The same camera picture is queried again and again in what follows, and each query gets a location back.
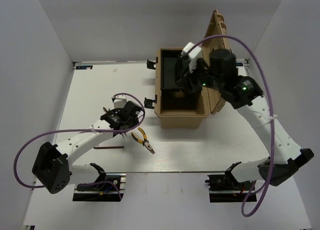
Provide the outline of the black toolbox tray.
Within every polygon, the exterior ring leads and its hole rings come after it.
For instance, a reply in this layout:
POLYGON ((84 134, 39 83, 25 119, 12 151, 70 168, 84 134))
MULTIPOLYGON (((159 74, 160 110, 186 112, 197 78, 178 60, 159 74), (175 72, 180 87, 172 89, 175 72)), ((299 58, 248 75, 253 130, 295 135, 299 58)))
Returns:
POLYGON ((188 90, 179 88, 176 84, 176 62, 179 55, 182 55, 181 49, 160 49, 160 90, 162 94, 168 93, 197 93, 202 90, 202 87, 197 85, 195 78, 190 75, 185 75, 188 81, 188 90))

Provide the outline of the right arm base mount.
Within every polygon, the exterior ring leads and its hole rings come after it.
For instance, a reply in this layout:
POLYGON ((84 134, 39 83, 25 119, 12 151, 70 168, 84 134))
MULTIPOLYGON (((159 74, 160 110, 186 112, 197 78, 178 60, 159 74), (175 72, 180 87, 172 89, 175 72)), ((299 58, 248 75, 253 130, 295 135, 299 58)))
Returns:
POLYGON ((233 183, 225 174, 209 174, 204 181, 208 186, 210 203, 242 203, 252 182, 233 183))

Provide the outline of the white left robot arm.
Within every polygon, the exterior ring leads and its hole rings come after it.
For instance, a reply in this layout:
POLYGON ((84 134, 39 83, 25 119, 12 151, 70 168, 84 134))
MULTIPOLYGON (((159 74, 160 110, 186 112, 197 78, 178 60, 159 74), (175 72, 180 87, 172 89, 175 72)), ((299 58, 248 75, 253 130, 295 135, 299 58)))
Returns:
POLYGON ((122 108, 115 108, 103 114, 88 131, 81 131, 73 137, 56 143, 44 143, 37 154, 32 173, 51 193, 56 194, 67 185, 89 185, 99 190, 105 186, 106 173, 96 163, 76 165, 82 155, 122 134, 139 123, 142 108, 128 101, 122 108))

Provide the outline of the tan plastic toolbox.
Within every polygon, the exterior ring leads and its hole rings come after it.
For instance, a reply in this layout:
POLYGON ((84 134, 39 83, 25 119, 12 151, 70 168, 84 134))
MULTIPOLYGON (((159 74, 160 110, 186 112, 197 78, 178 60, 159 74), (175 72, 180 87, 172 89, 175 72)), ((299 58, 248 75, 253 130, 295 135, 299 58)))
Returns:
POLYGON ((181 48, 160 48, 156 54, 154 112, 163 129, 197 129, 226 103, 218 90, 179 82, 180 70, 189 68, 181 54, 181 48))

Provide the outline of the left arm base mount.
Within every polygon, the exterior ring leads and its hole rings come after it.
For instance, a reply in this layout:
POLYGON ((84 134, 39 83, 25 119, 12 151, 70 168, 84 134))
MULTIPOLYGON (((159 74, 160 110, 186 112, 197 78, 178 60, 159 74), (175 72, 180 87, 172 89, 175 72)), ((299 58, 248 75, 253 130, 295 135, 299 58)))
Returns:
POLYGON ((73 202, 120 202, 125 193, 126 174, 110 173, 100 177, 97 185, 77 185, 73 192, 73 202))

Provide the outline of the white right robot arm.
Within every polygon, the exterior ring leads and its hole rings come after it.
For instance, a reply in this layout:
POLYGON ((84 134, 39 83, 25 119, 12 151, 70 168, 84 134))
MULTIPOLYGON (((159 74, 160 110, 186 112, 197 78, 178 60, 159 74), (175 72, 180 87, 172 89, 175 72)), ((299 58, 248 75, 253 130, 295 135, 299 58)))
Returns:
POLYGON ((272 114, 270 102, 257 82, 239 74, 236 56, 229 50, 213 50, 206 63, 200 47, 189 50, 186 46, 178 60, 177 74, 177 84, 190 92, 201 87, 217 90, 248 122, 269 153, 261 160, 232 164, 223 178, 229 188, 236 190, 244 182, 256 180, 278 186, 314 157, 313 151, 300 147, 272 114))

